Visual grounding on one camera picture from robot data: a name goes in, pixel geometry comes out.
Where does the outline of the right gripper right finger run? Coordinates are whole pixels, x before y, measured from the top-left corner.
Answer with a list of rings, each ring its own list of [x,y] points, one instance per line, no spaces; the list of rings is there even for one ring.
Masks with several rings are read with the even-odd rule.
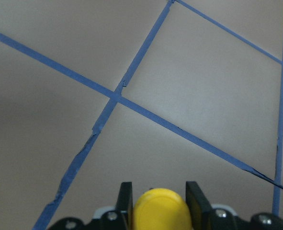
[[[206,230],[212,206],[197,182],[186,181],[185,201],[190,212],[192,228],[194,230]]]

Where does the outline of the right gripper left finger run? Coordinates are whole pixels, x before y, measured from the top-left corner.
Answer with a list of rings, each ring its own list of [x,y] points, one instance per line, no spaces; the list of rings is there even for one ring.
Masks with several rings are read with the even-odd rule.
[[[132,182],[122,182],[116,202],[116,210],[119,211],[126,223],[126,229],[132,229],[133,216],[133,189]]]

